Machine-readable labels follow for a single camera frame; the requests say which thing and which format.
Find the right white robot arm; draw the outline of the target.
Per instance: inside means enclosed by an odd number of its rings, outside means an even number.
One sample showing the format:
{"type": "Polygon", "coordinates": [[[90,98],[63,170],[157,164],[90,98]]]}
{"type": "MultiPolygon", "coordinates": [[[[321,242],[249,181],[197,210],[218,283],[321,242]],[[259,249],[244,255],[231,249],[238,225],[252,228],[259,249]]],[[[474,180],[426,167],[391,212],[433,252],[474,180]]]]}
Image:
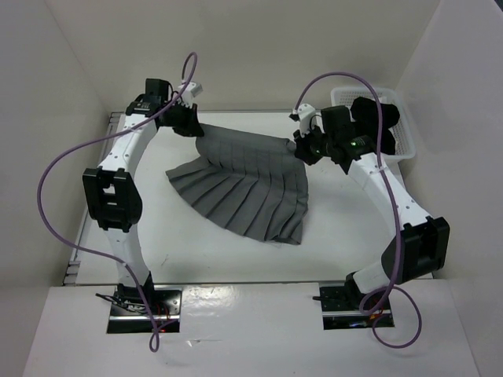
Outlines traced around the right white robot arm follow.
{"type": "Polygon", "coordinates": [[[447,220],[433,218],[421,207],[384,161],[395,149],[390,129],[400,120],[396,105],[358,97],[350,107],[320,111],[301,104],[290,117],[299,123],[296,157],[309,165],[331,159],[363,189],[391,230],[391,242],[380,259],[347,276],[344,299],[350,307],[375,312],[392,288],[444,267],[447,220]]]}

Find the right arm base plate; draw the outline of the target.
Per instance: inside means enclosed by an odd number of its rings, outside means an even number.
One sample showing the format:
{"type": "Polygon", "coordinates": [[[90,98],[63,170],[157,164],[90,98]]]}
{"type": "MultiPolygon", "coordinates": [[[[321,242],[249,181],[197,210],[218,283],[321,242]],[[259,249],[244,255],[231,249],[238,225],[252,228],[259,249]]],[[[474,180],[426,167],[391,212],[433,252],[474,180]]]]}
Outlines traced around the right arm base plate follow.
{"type": "Polygon", "coordinates": [[[377,328],[395,326],[389,301],[382,309],[370,315],[363,315],[358,309],[359,300],[354,299],[343,283],[319,284],[319,292],[312,298],[321,306],[321,318],[325,330],[349,330],[372,328],[376,320],[377,328]]]}

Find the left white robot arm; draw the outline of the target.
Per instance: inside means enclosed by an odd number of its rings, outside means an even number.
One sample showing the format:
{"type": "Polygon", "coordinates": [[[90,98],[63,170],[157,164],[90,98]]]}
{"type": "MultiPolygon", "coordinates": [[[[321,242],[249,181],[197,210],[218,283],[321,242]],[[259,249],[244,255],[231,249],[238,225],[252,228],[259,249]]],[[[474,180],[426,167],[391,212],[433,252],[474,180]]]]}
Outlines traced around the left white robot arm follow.
{"type": "Polygon", "coordinates": [[[117,259],[116,301],[128,303],[137,313],[154,309],[156,293],[138,236],[143,202],[134,175],[159,128],[170,127],[183,137],[203,135],[194,102],[201,90],[196,82],[182,81],[174,90],[168,81],[146,79],[145,92],[127,107],[110,152],[98,167],[83,173],[89,215],[104,231],[117,259]]]}

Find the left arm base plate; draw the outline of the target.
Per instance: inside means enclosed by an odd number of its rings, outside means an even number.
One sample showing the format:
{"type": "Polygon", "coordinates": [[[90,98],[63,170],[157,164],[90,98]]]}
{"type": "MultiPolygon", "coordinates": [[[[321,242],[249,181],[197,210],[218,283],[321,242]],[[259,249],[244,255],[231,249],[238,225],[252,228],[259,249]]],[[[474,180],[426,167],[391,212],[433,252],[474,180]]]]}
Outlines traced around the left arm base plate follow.
{"type": "MultiPolygon", "coordinates": [[[[160,333],[178,333],[182,303],[181,289],[161,288],[151,291],[147,296],[150,311],[160,333]]],[[[140,295],[132,290],[105,296],[111,303],[108,316],[107,333],[111,335],[152,333],[153,326],[149,319],[145,303],[140,295]]]]}

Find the grey pleated skirt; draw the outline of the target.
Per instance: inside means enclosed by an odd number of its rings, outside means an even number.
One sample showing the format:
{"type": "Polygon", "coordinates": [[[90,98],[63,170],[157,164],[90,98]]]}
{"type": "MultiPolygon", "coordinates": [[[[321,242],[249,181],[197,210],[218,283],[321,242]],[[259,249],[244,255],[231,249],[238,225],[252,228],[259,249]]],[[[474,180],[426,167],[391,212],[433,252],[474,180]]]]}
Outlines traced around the grey pleated skirt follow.
{"type": "Polygon", "coordinates": [[[308,211],[304,163],[295,143],[204,124],[198,157],[166,175],[198,214],[238,236],[299,245],[308,211]]]}

